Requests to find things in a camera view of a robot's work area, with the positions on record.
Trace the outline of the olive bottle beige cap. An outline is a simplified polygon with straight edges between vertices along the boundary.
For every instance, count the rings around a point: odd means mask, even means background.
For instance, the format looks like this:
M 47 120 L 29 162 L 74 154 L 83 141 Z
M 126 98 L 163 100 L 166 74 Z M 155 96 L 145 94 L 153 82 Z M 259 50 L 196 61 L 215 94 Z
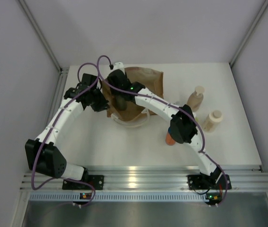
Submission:
M 115 96 L 116 109 L 125 111 L 127 109 L 127 101 L 121 96 Z

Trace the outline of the beige round pump bottle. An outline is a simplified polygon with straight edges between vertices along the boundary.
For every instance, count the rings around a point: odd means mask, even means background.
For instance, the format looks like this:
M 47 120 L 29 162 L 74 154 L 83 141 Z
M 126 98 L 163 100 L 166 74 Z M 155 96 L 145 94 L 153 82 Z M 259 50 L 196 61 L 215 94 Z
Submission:
M 204 99 L 204 92 L 205 88 L 203 86 L 196 86 L 194 92 L 189 96 L 187 105 L 191 108 L 192 112 L 199 110 Z

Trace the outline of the orange bottle blue cap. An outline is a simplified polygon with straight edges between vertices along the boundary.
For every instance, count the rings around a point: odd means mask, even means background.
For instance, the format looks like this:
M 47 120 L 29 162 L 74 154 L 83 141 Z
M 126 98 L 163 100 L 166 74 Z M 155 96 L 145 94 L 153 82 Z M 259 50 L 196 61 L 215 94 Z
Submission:
M 169 146 L 173 146 L 175 145 L 175 140 L 171 137 L 171 134 L 170 134 L 170 128 L 168 128 L 168 131 L 167 131 L 167 134 L 166 134 L 166 139 L 165 139 L 165 142 L 167 145 Z

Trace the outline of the cream pump bottle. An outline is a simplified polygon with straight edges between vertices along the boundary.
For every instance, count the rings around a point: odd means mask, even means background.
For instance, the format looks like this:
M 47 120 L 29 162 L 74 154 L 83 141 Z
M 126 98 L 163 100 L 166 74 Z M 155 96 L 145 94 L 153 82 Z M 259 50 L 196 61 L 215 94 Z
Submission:
M 221 111 L 214 110 L 210 112 L 203 123 L 203 131 L 213 132 L 222 121 L 223 114 Z

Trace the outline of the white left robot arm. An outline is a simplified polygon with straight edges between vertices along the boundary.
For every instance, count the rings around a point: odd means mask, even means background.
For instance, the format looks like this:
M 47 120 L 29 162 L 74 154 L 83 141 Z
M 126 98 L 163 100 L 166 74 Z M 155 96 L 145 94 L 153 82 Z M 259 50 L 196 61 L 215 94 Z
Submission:
M 89 185 L 85 168 L 68 163 L 60 147 L 71 125 L 86 107 L 91 107 L 94 112 L 109 108 L 108 101 L 97 87 L 97 82 L 97 76 L 84 73 L 82 81 L 65 92 L 58 111 L 43 132 L 36 139 L 25 143 L 30 170 L 52 178 L 72 179 L 79 189 Z

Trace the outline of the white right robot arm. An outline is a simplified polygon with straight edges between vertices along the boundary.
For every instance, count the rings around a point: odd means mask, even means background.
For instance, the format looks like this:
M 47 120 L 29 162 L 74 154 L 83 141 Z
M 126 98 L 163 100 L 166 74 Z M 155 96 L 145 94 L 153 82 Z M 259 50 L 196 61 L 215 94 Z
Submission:
M 219 184 L 223 170 L 206 153 L 205 135 L 188 105 L 173 105 L 152 93 L 141 83 L 130 82 L 122 68 L 111 67 L 107 84 L 114 96 L 121 96 L 126 101 L 146 108 L 168 121 L 172 139 L 179 144 L 188 144 L 194 151 L 204 185 L 214 188 Z

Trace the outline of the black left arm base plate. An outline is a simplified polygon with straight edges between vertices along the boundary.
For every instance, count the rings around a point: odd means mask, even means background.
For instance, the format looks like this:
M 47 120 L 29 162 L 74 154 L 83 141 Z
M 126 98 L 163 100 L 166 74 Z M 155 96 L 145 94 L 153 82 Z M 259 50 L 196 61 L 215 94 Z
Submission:
M 104 175 L 88 175 L 85 181 L 64 179 L 62 189 L 63 190 L 89 190 L 92 187 L 95 190 L 103 190 L 104 186 Z

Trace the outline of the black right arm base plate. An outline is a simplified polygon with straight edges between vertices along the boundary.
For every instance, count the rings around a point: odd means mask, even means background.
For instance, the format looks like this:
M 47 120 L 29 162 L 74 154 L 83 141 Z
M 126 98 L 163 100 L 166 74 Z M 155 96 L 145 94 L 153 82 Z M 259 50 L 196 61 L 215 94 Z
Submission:
M 232 189 L 229 175 L 218 177 L 218 180 L 203 174 L 188 175 L 188 186 L 190 190 L 219 190 Z

